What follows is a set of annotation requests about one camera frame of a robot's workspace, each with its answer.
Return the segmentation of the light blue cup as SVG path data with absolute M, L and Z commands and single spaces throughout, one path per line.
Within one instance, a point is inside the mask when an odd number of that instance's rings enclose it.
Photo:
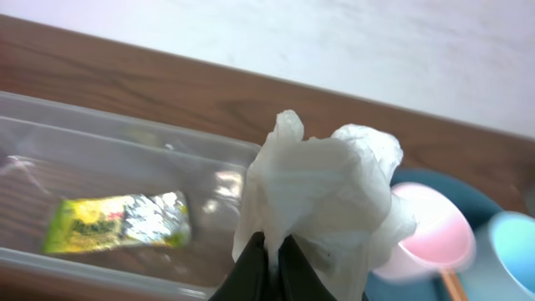
M 476 256 L 460 273 L 470 300 L 534 301 L 534 219 L 500 212 L 476 230 Z

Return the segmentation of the white napkin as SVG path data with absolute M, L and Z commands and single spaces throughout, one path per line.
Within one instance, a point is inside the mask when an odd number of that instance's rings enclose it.
M 390 189 L 402 158 L 391 134 L 347 124 L 328 138 L 306 138 L 294 111 L 278 114 L 247 170 L 233 257 L 262 232 L 269 267 L 280 268 L 279 249 L 293 236 L 335 298 L 360 299 L 369 272 L 416 229 Z

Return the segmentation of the yellow foil snack wrapper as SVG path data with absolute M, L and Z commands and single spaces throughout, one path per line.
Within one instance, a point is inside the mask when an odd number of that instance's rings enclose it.
M 95 253 L 120 247 L 183 247 L 191 238 L 181 191 L 63 200 L 43 245 L 48 254 Z

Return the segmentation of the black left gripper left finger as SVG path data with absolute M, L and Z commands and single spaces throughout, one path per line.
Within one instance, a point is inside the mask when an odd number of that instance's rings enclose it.
M 231 273 L 209 301 L 262 301 L 268 276 L 268 256 L 264 234 L 255 232 Z

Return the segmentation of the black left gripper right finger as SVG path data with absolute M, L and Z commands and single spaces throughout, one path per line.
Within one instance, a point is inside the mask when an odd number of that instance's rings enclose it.
M 285 238 L 278 251 L 279 286 L 283 301 L 336 301 L 324 287 L 293 238 Z

